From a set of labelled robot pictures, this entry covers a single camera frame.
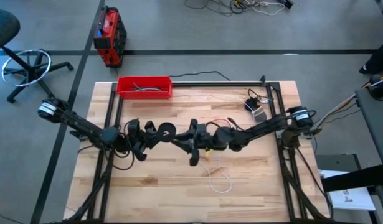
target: black chair seat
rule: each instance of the black chair seat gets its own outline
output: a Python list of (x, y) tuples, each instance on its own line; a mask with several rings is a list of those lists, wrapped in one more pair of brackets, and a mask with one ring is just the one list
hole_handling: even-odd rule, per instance
[(5, 10), (0, 9), (0, 48), (5, 46), (19, 32), (18, 19)]

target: office chair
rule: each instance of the office chair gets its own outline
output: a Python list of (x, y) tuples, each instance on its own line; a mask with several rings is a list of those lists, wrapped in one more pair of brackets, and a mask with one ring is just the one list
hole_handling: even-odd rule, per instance
[[(52, 61), (50, 55), (43, 49), (39, 50), (25, 50), (15, 54), (13, 51), (5, 47), (5, 45), (10, 42), (19, 32), (20, 23), (15, 15), (7, 12), (5, 10), (0, 9), (0, 48), (10, 56), (10, 58), (3, 64), (2, 66), (2, 78), (4, 82), (9, 85), (16, 87), (14, 91), (7, 97), (7, 101), (10, 103), (15, 102), (14, 97), (16, 97), (25, 87), (28, 87), (32, 84), (38, 83), (42, 89), (47, 93), (49, 98), (55, 97), (54, 94), (50, 91), (49, 87), (43, 82), (43, 77), (46, 76), (47, 73), (52, 72), (54, 70), (67, 67), (69, 70), (73, 70), (73, 66), (69, 62), (58, 63), (56, 65), (52, 65)], [(35, 62), (31, 65), (30, 55), (34, 55), (36, 53)], [(27, 62), (23, 61), (19, 55), (27, 56)], [(46, 63), (42, 63), (43, 58), (47, 59)], [(17, 62), (22, 68), (7, 68), (8, 64), (14, 60)], [(6, 77), (12, 74), (20, 74), (24, 77), (24, 80), (20, 84), (14, 84), (7, 81)]]

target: chair caster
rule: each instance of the chair caster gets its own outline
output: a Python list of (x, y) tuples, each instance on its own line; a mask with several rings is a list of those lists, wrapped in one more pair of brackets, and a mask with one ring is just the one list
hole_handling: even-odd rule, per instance
[(67, 65), (67, 68), (68, 70), (72, 71), (73, 70), (73, 66), (71, 64)]

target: floor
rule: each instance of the floor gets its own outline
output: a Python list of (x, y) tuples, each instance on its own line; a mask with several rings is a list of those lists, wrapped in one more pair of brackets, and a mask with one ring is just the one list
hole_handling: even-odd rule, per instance
[[(54, 62), (68, 61), (75, 67), (71, 72), (63, 68), (51, 73), (45, 82), (59, 98), (74, 100), (73, 108), (81, 116), (88, 110), (93, 84), (117, 78), (93, 47), (88, 48), (90, 28), (101, 2), (0, 0), (0, 8), (11, 11), (21, 22), (19, 34), (8, 47), (49, 50)], [(224, 17), (207, 9), (189, 9), (179, 0), (106, 3), (117, 7), (123, 18), (128, 31), (126, 50), (144, 54), (126, 55), (118, 69), (120, 75), (218, 70), (231, 80), (258, 80), (262, 75), (268, 80), (296, 80), (302, 103), (316, 110), (318, 117), (369, 79), (358, 70), (369, 53), (383, 44), (383, 0), (298, 0), (300, 6), (274, 17), (252, 11)], [(194, 7), (202, 3), (189, 1)], [(207, 49), (234, 51), (198, 55), (162, 51)], [(0, 52), (0, 69), (6, 59)], [(207, 74), (176, 80), (222, 78)], [(0, 214), (29, 223), (59, 125), (38, 117), (36, 110), (46, 97), (38, 86), (26, 88), (14, 104), (6, 102), (12, 90), (0, 76)], [(328, 124), (317, 140), (317, 154), (357, 153), (363, 167), (380, 163), (359, 113)], [(62, 218), (78, 146), (66, 133), (42, 216), (44, 223)], [(369, 222), (362, 212), (337, 210), (336, 219)], [(0, 223), (12, 222), (0, 217)]]

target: white paper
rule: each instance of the white paper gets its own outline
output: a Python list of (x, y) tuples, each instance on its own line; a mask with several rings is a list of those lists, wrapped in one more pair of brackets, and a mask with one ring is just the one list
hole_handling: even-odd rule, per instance
[[(320, 174), (324, 178), (335, 175), (347, 174), (345, 171), (321, 170)], [(350, 210), (368, 210), (374, 211), (376, 208), (372, 202), (367, 187), (359, 187), (355, 189), (337, 190), (328, 192), (333, 208), (350, 209)]]

